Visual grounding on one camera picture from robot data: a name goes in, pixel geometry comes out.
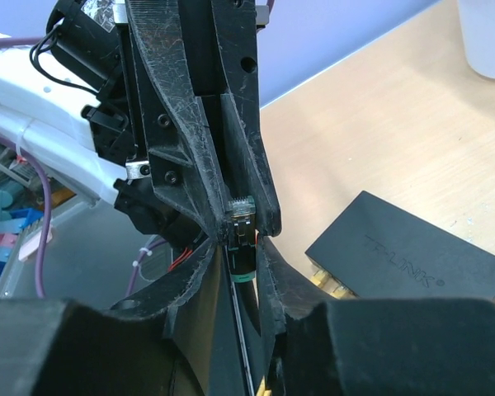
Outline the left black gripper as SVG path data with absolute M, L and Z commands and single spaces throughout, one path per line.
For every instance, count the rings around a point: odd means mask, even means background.
M 113 7 L 59 1 L 46 30 L 52 55 L 94 91 L 97 101 L 82 117 L 97 154 L 146 166 L 115 180 L 115 208 L 141 233 L 183 248 L 200 234 L 227 243 L 230 203 L 251 196 L 257 230 L 278 235 L 281 208 L 261 133 L 255 3 L 127 1 L 122 16 Z

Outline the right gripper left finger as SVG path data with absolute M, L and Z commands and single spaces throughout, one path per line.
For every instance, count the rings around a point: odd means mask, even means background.
M 204 395 L 222 253 L 203 242 L 110 309 L 0 299 L 0 395 Z

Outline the small black network switch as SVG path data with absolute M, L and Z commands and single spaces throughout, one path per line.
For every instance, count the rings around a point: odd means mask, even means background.
M 359 298 L 495 302 L 495 255 L 367 191 L 305 254 Z

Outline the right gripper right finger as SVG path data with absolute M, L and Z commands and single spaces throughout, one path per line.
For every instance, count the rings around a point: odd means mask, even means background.
M 274 395 L 495 395 L 495 303 L 336 299 L 269 238 L 256 252 Z

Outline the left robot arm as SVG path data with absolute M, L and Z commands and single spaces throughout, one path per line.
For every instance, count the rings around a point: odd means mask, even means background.
M 260 131 L 254 1 L 58 1 L 0 44 L 0 134 L 144 234 L 276 236 Z

